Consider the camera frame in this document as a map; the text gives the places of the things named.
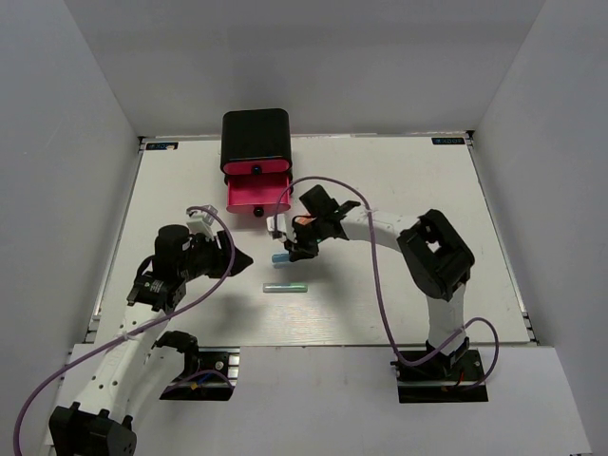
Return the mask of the green capped highlighter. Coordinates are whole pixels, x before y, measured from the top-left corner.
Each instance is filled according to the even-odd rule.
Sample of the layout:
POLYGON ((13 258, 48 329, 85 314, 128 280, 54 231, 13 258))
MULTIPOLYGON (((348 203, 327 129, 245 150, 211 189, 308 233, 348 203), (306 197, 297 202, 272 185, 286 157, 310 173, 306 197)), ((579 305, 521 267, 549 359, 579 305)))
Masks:
POLYGON ((262 292, 265 294, 304 294, 308 292, 305 283, 264 283, 262 292))

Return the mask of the orange capped highlighter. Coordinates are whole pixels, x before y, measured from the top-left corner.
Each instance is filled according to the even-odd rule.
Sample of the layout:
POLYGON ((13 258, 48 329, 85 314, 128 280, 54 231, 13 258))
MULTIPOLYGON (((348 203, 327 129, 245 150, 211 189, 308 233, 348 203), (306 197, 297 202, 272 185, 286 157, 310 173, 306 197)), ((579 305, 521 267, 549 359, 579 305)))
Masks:
POLYGON ((313 220, 314 220, 314 218, 312 218, 310 216, 298 216, 298 217, 294 218, 294 224, 305 226, 305 225, 311 223, 313 220))

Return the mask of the blue capped highlighter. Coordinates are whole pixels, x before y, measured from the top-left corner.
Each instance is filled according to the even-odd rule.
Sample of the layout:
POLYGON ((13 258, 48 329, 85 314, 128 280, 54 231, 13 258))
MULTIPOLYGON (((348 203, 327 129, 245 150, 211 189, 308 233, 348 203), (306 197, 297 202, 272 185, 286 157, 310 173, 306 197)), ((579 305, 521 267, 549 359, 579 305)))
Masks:
POLYGON ((274 268, 282 268, 291 263, 290 254, 287 252, 273 254, 271 256, 271 263, 274 268))

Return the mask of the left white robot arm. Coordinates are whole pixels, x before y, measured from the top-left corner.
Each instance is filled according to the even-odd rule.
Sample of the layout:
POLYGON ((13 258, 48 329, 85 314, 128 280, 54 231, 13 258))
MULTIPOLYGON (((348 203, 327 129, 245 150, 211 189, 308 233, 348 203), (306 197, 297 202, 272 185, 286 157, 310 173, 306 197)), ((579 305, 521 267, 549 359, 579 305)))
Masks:
POLYGON ((221 281, 253 262, 224 230, 209 236, 184 225, 163 226, 153 255, 137 270, 115 345, 102 350, 99 367, 71 405, 51 413, 56 454, 134 454, 134 426, 147 401, 159 399, 174 380, 200 372, 198 339, 167 328, 187 283, 201 276, 221 281))

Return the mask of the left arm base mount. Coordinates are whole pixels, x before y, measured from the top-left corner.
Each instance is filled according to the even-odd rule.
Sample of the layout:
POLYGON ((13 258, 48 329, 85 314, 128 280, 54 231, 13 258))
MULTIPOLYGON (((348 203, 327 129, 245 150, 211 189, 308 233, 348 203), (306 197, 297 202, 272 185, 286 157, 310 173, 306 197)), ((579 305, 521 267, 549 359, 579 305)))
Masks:
POLYGON ((227 402, 238 381, 240 348, 199 348, 194 370, 180 374, 163 394, 163 401, 227 402))

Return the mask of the pink drawer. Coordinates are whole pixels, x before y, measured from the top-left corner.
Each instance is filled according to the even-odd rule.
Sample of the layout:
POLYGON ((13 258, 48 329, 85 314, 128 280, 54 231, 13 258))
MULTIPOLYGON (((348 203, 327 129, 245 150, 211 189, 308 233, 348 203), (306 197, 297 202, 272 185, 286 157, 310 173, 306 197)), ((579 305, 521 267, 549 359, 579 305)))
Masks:
POLYGON ((221 170, 225 175, 259 175, 284 173, 291 168, 291 163, 282 159, 257 161, 231 161, 225 163, 221 170))
POLYGON ((226 210, 258 218, 286 212, 291 208, 290 183, 287 173, 230 176, 226 210))

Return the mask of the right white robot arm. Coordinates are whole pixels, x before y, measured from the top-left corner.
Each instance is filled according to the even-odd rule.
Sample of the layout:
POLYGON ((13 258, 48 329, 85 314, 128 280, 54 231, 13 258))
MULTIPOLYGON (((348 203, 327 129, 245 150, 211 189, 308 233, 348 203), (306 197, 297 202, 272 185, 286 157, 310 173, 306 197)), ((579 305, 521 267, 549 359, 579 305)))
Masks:
POLYGON ((464 303, 474 255, 445 215, 435 209, 417 218, 374 211, 362 201, 338 203, 316 185, 300 197, 308 212, 288 222, 284 215, 267 218, 271 236, 280 240, 296 262, 319 254, 329 238, 366 241, 403 257, 417 288, 427 298, 427 354, 408 367, 428 362, 438 377, 448 379, 464 365, 469 348, 464 303))

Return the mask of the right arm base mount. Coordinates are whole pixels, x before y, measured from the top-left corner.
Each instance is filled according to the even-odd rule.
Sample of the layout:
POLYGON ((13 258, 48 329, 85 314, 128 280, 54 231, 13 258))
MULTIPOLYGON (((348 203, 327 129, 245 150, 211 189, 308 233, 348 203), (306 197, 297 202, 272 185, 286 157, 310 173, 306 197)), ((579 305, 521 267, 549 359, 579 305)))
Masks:
POLYGON ((486 403, 485 383, 472 385, 485 375, 478 350, 468 350, 449 372, 433 360, 407 367, 399 360, 390 362, 396 373, 400 404, 486 403))

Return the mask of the black drawer cabinet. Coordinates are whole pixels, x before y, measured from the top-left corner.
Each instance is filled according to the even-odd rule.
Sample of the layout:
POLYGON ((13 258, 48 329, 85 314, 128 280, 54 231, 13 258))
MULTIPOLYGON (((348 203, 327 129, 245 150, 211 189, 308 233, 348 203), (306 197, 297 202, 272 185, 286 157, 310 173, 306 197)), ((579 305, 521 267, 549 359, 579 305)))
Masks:
MULTIPOLYGON (((284 173, 293 177, 290 117, 283 108, 233 110, 222 117, 220 165, 227 162, 276 160, 291 163, 284 173)), ((224 183, 230 176, 224 176, 224 183)))

